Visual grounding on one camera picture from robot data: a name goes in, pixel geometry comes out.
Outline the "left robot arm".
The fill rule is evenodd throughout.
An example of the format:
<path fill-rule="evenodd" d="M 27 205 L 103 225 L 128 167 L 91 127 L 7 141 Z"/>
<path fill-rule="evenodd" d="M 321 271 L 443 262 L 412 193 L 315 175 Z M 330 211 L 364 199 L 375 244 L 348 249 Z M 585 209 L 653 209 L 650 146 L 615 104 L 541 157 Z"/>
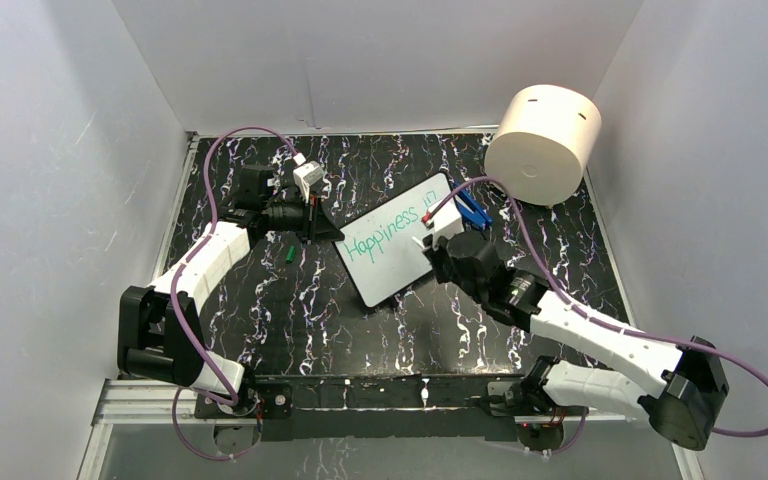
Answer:
<path fill-rule="evenodd" d="M 303 244 L 336 242 L 343 233 L 322 206 L 322 166 L 293 171 L 289 190 L 277 171 L 245 166 L 235 191 L 197 243 L 147 286 L 130 286 L 119 306 L 117 365 L 121 372 L 190 388 L 235 416 L 254 411 L 259 391 L 243 364 L 207 349 L 199 315 L 213 290 L 271 232 L 290 232 Z"/>

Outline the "white whiteboard black frame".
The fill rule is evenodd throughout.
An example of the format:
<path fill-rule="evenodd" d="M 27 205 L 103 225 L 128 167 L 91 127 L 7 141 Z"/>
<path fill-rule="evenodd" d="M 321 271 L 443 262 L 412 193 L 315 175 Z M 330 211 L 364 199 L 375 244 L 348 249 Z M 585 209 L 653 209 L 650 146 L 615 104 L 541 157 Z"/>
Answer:
<path fill-rule="evenodd" d="M 451 192 L 446 174 L 437 172 L 405 192 L 350 221 L 334 244 L 362 303 L 374 307 L 431 272 L 422 247 L 422 217 Z"/>

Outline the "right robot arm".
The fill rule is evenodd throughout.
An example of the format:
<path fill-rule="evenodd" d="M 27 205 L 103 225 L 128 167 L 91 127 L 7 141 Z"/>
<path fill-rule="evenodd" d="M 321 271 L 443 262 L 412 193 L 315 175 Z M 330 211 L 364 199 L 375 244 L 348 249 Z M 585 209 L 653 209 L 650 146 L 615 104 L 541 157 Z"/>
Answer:
<path fill-rule="evenodd" d="M 645 420 L 662 437 L 703 450 L 729 385 L 712 344 L 694 347 L 644 339 L 640 331 L 577 303 L 565 304 L 541 276 L 509 267 L 480 233 L 419 240 L 439 283 L 453 283 L 493 320 L 567 345 L 598 362 L 582 367 L 551 356 L 507 388 L 488 391 L 497 416 L 586 407 Z"/>

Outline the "white marker pen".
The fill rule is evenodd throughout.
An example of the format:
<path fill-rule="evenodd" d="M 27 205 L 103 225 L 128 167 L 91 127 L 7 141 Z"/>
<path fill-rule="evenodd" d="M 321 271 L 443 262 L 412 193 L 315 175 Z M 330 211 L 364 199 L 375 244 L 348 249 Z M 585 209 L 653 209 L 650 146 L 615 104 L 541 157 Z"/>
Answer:
<path fill-rule="evenodd" d="M 419 239 L 417 237 L 412 237 L 411 240 L 413 241 L 414 244 L 417 245 L 417 247 L 421 251 L 425 251 L 427 249 L 427 247 L 425 246 L 424 242 L 421 239 Z"/>

